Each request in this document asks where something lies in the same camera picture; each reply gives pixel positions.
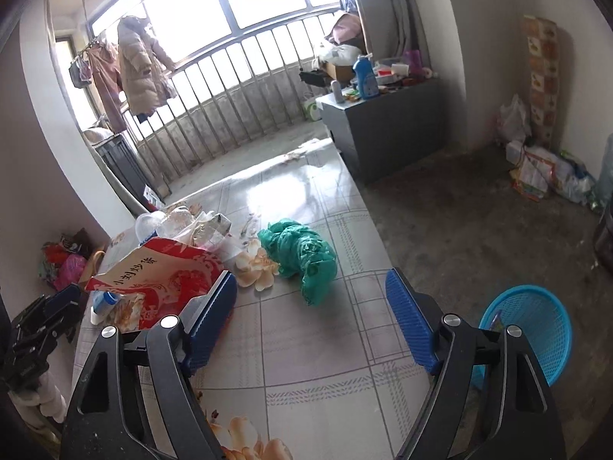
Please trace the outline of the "white gloved left hand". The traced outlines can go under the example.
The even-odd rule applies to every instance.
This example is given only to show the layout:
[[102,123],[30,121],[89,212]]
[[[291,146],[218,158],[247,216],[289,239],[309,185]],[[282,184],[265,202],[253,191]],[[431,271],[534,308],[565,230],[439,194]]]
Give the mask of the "white gloved left hand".
[[60,425],[66,419],[67,402],[50,371],[38,377],[33,388],[9,391],[8,395],[21,418],[34,430],[43,429],[49,419]]

